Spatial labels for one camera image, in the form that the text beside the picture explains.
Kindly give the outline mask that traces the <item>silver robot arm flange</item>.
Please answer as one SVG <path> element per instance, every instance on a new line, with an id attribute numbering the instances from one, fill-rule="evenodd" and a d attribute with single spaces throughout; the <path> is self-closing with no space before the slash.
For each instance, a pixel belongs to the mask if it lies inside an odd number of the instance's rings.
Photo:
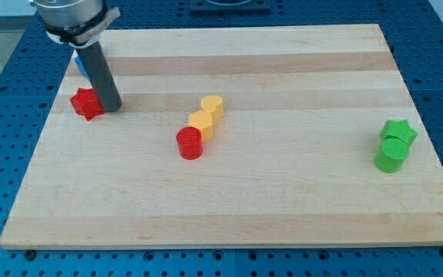
<path id="1" fill-rule="evenodd" d="M 121 16 L 105 0 L 29 0 L 36 8 L 47 36 L 55 43 L 87 48 Z"/>

